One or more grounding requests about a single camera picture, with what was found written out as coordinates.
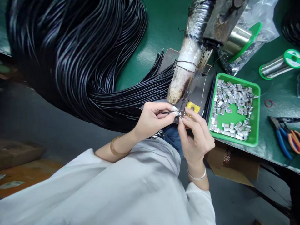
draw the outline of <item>jeans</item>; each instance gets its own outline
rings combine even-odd
[[[178,125],[175,123],[172,123],[169,126],[163,128],[162,130],[165,135],[163,137],[163,139],[166,142],[168,142],[170,145],[172,145],[179,153],[181,159],[183,159],[183,151],[182,151],[180,136],[179,136],[177,128],[178,128]]]

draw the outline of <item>bundle of black cables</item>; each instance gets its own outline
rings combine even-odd
[[[163,52],[137,85],[115,91],[147,26],[142,0],[11,0],[12,56],[48,102],[102,128],[128,132],[146,101],[167,97],[174,65],[158,73]]]
[[[291,2],[291,8],[282,20],[282,34],[293,45],[300,47],[300,2]]]

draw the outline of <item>woman's left hand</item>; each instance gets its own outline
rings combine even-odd
[[[174,122],[174,118],[178,116],[178,109],[167,102],[146,102],[144,109],[132,130],[139,140],[144,140],[154,135],[157,131]],[[171,112],[169,114],[161,114],[161,112]]]

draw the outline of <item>finger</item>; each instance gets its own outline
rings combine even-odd
[[[207,126],[207,123],[206,123],[205,119],[203,119],[198,113],[196,113],[195,111],[189,109],[188,107],[185,108],[185,112],[187,112],[190,116],[192,116],[194,121],[196,121],[200,124],[206,140],[212,140],[213,137],[209,132],[209,128]]]
[[[144,108],[151,109],[152,112],[157,113],[160,110],[167,109],[168,111],[177,111],[178,109],[168,102],[146,102]]]
[[[158,123],[159,123],[160,129],[172,124],[174,122],[176,115],[178,115],[178,112],[171,112],[171,113],[167,114],[167,116],[165,118],[159,119]]]
[[[194,121],[195,122],[195,120],[192,118],[192,117],[189,117],[189,116],[183,116],[184,118],[186,118],[187,120],[190,120],[190,121]]]
[[[166,114],[157,114],[156,115],[156,117],[158,118],[158,119],[162,119],[162,118],[165,118],[166,116],[167,116],[168,114],[166,113]]]
[[[186,143],[188,143],[188,134],[187,134],[187,131],[185,129],[185,125],[182,122],[182,118],[181,117],[179,117],[178,133],[179,133],[179,136],[180,136],[181,143],[183,145],[186,144]]]
[[[159,113],[159,114],[156,115],[156,117],[157,117],[158,119],[165,118],[165,117],[168,115],[166,112],[170,112],[170,111],[167,110],[167,109],[164,109],[162,112],[165,113],[165,114]]]
[[[182,122],[192,129],[194,136],[196,136],[200,141],[206,141],[203,130],[198,122],[190,121],[186,118],[182,118]]]

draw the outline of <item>solder wire spool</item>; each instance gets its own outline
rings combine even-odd
[[[272,80],[287,71],[300,68],[300,53],[288,49],[285,53],[271,62],[259,67],[259,74],[265,80]]]
[[[262,24],[260,22],[253,25],[249,30],[245,30],[238,25],[234,27],[227,43],[222,49],[222,51],[232,56],[228,62],[235,61],[250,47],[261,28]]]

